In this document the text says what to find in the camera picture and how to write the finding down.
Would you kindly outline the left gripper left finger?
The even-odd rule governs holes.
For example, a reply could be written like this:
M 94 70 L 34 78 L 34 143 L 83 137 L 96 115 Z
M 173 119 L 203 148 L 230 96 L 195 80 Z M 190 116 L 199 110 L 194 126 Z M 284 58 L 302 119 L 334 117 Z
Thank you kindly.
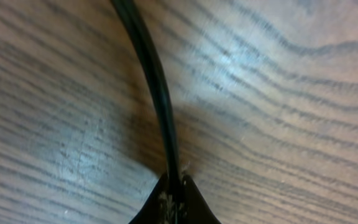
M 148 199 L 129 224 L 167 224 L 172 222 L 173 198 L 169 179 L 163 174 Z

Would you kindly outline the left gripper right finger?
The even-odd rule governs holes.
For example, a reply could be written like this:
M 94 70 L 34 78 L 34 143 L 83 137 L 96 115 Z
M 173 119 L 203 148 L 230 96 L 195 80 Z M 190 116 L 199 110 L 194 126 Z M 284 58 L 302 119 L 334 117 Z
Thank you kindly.
M 184 190 L 184 211 L 180 223 L 221 224 L 216 218 L 194 180 L 189 175 L 182 178 Z

